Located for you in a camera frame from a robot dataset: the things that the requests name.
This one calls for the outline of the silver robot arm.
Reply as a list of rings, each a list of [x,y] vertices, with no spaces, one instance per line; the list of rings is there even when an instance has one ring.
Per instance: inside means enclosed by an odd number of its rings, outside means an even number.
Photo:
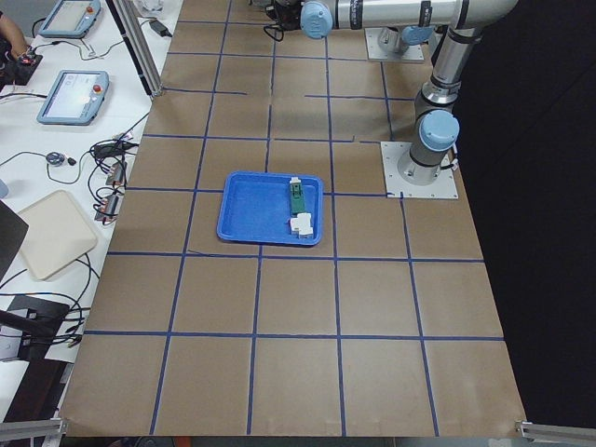
[[[377,42],[387,52],[403,53],[411,46],[426,42],[433,31],[432,26],[385,27],[381,29]]]
[[[400,157],[400,177],[427,186],[436,181],[441,161],[459,133],[452,114],[461,86],[461,74],[483,29],[504,18],[515,1],[302,1],[300,28],[311,38],[333,29],[445,25],[446,35],[430,78],[415,99],[416,136]]]

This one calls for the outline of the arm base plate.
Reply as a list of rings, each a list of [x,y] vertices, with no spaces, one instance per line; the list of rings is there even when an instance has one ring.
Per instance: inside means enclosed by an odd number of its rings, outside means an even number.
[[[422,44],[427,31],[416,26],[366,28],[365,38],[370,61],[422,63]]]
[[[410,142],[381,142],[386,195],[394,198],[458,199],[448,155],[435,167],[413,161]]]

